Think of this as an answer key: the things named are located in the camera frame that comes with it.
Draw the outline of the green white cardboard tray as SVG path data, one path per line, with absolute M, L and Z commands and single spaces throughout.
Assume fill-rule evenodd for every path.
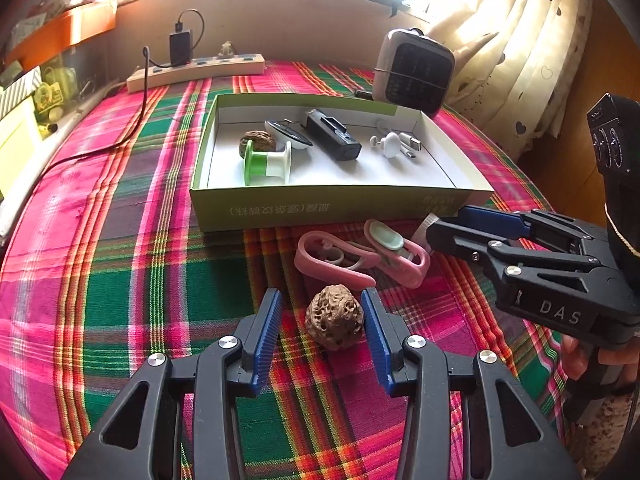
M 359 156 L 337 162 L 317 143 L 293 150 L 288 184 L 277 178 L 245 185 L 241 136 L 265 120 L 292 122 L 308 139 L 306 114 L 322 110 L 360 142 Z M 401 153 L 387 159 L 369 143 L 394 132 Z M 239 93 L 216 96 L 192 174 L 191 203 L 204 232 L 335 222 L 421 220 L 481 205 L 494 189 L 431 117 L 411 108 L 338 96 Z

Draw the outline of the brown walnut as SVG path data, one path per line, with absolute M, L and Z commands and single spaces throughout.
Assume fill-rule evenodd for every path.
M 330 351 L 356 344 L 364 332 L 360 303 L 344 285 L 320 290 L 306 309 L 305 327 L 311 338 Z
M 239 154 L 245 157 L 248 142 L 252 142 L 254 151 L 274 152 L 277 149 L 277 141 L 274 136 L 264 130 L 250 130 L 241 136 L 239 143 Z

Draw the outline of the green white spool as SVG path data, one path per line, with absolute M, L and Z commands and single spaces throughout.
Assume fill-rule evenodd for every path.
M 291 177 L 293 148 L 285 142 L 284 150 L 261 152 L 254 149 L 254 141 L 249 140 L 244 152 L 243 179 L 245 185 L 252 185 L 257 179 L 277 178 L 285 184 Z

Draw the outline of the pink case with green lid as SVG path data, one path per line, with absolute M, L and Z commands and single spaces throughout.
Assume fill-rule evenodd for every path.
M 378 255 L 378 269 L 405 288 L 421 286 L 431 266 L 431 257 L 422 246 L 375 219 L 366 221 L 363 234 Z

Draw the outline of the pink oval clip case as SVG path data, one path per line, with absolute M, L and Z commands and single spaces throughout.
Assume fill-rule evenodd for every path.
M 367 273 L 382 262 L 372 248 L 346 242 L 323 231 L 309 231 L 297 242 L 294 264 L 300 273 L 327 285 L 344 285 L 361 292 L 375 287 Z

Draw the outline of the black charger adapter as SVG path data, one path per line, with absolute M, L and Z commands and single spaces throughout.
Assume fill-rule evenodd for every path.
M 188 64 L 192 58 L 192 32 L 180 30 L 169 35 L 169 63 L 171 67 Z

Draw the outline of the striped white box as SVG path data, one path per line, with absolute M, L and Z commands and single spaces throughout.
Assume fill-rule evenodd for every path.
M 4 89 L 0 98 L 0 119 L 5 118 L 21 102 L 32 96 L 40 84 L 42 84 L 41 70 L 39 66 L 36 66 Z

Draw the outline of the yellow green bottle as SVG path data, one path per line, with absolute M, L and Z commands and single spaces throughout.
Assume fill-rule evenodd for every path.
M 34 94 L 38 122 L 56 122 L 78 93 L 76 72 L 70 67 L 47 67 Z

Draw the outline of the cream heart pattern curtain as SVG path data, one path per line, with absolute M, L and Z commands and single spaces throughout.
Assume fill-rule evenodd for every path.
M 446 103 L 512 159 L 557 136 L 592 0 L 438 0 L 428 34 L 457 55 Z

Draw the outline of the beige power strip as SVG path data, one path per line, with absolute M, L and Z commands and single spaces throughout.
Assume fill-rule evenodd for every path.
M 151 66 L 148 76 L 144 76 L 144 69 L 137 70 L 126 80 L 129 93 L 139 92 L 144 89 L 144 83 L 148 88 L 178 84 L 190 80 L 261 75 L 266 67 L 266 61 L 261 54 L 233 55 L 231 58 L 196 58 L 186 65 L 178 67 Z

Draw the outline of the small figurine on strip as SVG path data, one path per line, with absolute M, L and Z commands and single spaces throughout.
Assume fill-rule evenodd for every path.
M 235 48 L 231 41 L 226 41 L 222 44 L 218 58 L 233 58 L 235 56 Z

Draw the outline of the grey small fan heater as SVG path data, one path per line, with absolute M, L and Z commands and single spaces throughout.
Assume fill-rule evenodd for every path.
M 417 28 L 396 28 L 383 39 L 374 69 L 372 99 L 436 115 L 444 104 L 454 54 Z

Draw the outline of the orange storage bin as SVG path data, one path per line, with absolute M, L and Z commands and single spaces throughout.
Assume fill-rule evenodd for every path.
M 23 70 L 32 70 L 68 48 L 114 29 L 117 7 L 116 0 L 104 0 L 65 11 L 30 34 L 3 61 L 19 62 Z

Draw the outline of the pink plaid tablecloth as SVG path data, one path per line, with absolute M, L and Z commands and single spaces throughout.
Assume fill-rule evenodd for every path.
M 122 91 L 68 136 L 37 184 L 1 266 L 1 411 L 43 479 L 58 479 L 155 352 L 192 356 L 232 333 L 271 287 L 280 334 L 265 387 L 238 403 L 250 479 L 391 479 L 407 402 L 378 383 L 368 345 L 329 351 L 305 327 L 321 283 L 294 264 L 320 230 L 364 242 L 364 221 L 204 232 L 192 174 L 216 96 L 355 99 L 373 77 L 271 62 L 261 75 Z M 512 160 L 452 110 L 431 117 L 494 189 L 482 205 L 544 209 Z

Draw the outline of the white round cap jar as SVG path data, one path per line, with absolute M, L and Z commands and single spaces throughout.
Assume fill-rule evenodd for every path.
M 416 230 L 411 235 L 411 240 L 414 244 L 421 246 L 427 252 L 432 252 L 430 244 L 427 241 L 427 230 L 435 224 L 439 220 L 439 216 L 437 214 L 433 214 L 432 212 L 426 216 L 426 218 L 420 223 L 420 226 L 416 228 Z

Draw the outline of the yellow green box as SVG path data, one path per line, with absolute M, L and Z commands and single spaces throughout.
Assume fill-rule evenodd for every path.
M 32 101 L 14 108 L 1 121 L 0 190 L 6 198 L 16 178 L 42 142 Z

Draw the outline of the black rectangular device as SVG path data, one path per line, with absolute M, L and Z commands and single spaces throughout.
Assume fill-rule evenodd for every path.
M 305 129 L 314 143 L 337 162 L 350 162 L 360 154 L 360 142 L 339 120 L 322 110 L 310 110 L 306 114 Z

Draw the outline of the black round disc gadget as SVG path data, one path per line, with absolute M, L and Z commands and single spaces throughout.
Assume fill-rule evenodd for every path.
M 265 120 L 265 132 L 276 141 L 277 148 L 285 148 L 285 144 L 291 144 L 291 148 L 296 151 L 303 151 L 312 148 L 314 144 L 303 133 L 293 128 L 292 122 L 283 120 Z

